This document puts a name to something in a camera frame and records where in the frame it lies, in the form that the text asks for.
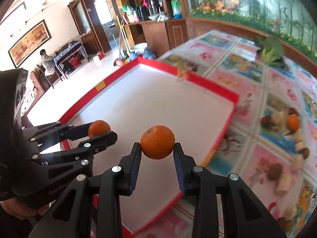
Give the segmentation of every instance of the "table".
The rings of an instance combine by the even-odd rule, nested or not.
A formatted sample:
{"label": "table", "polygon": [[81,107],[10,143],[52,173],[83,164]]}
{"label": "table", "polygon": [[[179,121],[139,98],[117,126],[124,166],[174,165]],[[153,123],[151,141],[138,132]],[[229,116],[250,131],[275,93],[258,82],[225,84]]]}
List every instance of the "table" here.
{"label": "table", "polygon": [[[317,79],[289,58],[287,69],[270,67],[256,55],[257,47],[247,39],[212,30],[167,52],[159,60],[211,79],[240,95],[229,129],[209,163],[212,173],[238,174],[272,216],[284,217],[295,208],[287,237],[295,237],[314,211],[317,199]],[[291,168],[295,151],[293,135],[282,125],[263,128],[260,119],[273,111],[297,110],[309,157],[301,170]],[[270,165],[280,163],[292,178],[288,193],[275,194],[277,181],[267,178]],[[224,237],[221,200],[218,197],[219,236]],[[181,199],[158,221],[135,238],[191,237],[195,199]]]}
{"label": "table", "polygon": [[82,56],[85,57],[85,59],[89,62],[88,55],[86,53],[86,50],[81,42],[75,42],[69,47],[67,47],[65,50],[63,50],[58,56],[54,58],[54,63],[56,65],[56,68],[60,71],[60,73],[63,75],[64,78],[67,79],[66,74],[61,69],[60,65],[66,61],[70,56],[72,56],[74,53],[80,51]]}

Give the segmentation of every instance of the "white tile floor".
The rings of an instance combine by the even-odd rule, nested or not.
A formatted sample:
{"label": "white tile floor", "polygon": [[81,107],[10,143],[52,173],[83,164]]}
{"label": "white tile floor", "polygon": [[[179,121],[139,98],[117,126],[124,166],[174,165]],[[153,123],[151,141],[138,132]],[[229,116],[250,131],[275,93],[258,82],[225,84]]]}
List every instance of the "white tile floor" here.
{"label": "white tile floor", "polygon": [[105,54],[101,66],[97,66],[93,59],[80,66],[67,80],[59,81],[53,88],[39,99],[28,114],[34,126],[56,122],[63,114],[82,98],[96,84],[116,71],[114,60],[119,56],[118,49]]}

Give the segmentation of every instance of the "red border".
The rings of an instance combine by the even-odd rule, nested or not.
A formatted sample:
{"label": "red border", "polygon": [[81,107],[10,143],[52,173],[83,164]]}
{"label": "red border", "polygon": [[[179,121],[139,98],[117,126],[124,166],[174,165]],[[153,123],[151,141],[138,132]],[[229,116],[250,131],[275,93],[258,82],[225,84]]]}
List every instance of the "red border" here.
{"label": "red border", "polygon": [[[93,89],[91,89],[90,91],[88,91],[80,100],[78,100],[61,118],[60,118],[60,122],[62,124],[67,124],[77,113],[79,113],[79,111],[84,108],[89,102],[91,102],[91,100],[97,96],[100,92],[102,92],[107,86],[109,86],[110,84],[112,84],[113,82],[115,82],[118,78],[120,78],[122,75],[124,75],[125,73],[127,73],[129,70],[133,69],[135,66],[137,66],[138,64],[145,64],[147,66],[153,67],[155,69],[167,72],[169,74],[172,74],[174,76],[177,76],[177,68],[162,62],[158,62],[158,61],[154,61],[154,60],[148,60],[148,59],[144,59],[144,58],[136,58],[135,60],[133,60],[132,62],[124,65],[123,67],[119,68],[117,71],[115,71],[114,73],[112,73],[111,75],[109,75],[107,78],[105,78],[103,80],[105,86],[99,90],[96,89],[96,87],[94,87]],[[223,127],[223,129],[221,130],[221,134],[219,135],[219,137],[217,138],[215,144],[213,145],[212,150],[215,150],[218,148],[218,146],[220,145],[220,142],[223,138],[223,136],[225,135],[231,120],[233,118],[234,115],[234,109],[237,106],[238,100],[239,100],[239,95],[227,90],[226,88],[210,81],[207,79],[204,79],[196,74],[187,73],[187,81],[192,82],[194,84],[197,84],[201,87],[204,87],[206,89],[209,89],[210,91],[232,101],[234,103],[234,108],[232,109],[232,111],[230,112],[230,116],[229,118],[226,120],[225,126]],[[68,150],[71,149],[70,144],[67,140],[64,140],[62,142],[64,149]],[[180,192],[172,201],[170,201],[170,203],[162,210],[158,213],[158,215],[151,219],[144,227],[142,227],[141,229],[137,230],[135,233],[131,234],[126,228],[124,228],[124,226],[122,227],[123,233],[124,233],[124,238],[130,238],[135,236],[136,234],[144,231],[145,229],[147,229],[150,225],[152,225],[154,222],[156,222],[162,215],[164,215],[175,203],[177,203],[177,201],[182,197],[182,193]],[[98,207],[98,196],[95,195],[94,197],[94,206],[97,208]]]}

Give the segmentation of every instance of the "person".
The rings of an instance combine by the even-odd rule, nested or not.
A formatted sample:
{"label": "person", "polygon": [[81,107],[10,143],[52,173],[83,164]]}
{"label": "person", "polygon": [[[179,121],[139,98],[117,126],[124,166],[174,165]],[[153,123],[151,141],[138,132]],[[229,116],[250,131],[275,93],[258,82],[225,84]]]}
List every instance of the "person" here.
{"label": "person", "polygon": [[32,209],[17,198],[1,201],[0,237],[27,238],[34,225],[49,208],[50,204]]}
{"label": "person", "polygon": [[[42,49],[40,51],[40,55],[41,55],[42,65],[45,68],[45,75],[46,76],[52,75],[55,72],[55,62],[54,62],[55,57],[47,55],[45,49]],[[74,70],[74,67],[72,67],[70,63],[66,63],[63,68],[64,73],[70,73],[73,70]]]}

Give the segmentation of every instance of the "window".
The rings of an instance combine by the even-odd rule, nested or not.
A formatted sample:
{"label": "window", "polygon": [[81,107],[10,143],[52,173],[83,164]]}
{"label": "window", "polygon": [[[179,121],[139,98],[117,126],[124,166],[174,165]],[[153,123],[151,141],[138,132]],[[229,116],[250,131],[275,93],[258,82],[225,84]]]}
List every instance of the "window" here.
{"label": "window", "polygon": [[107,0],[94,0],[94,4],[102,25],[113,20]]}

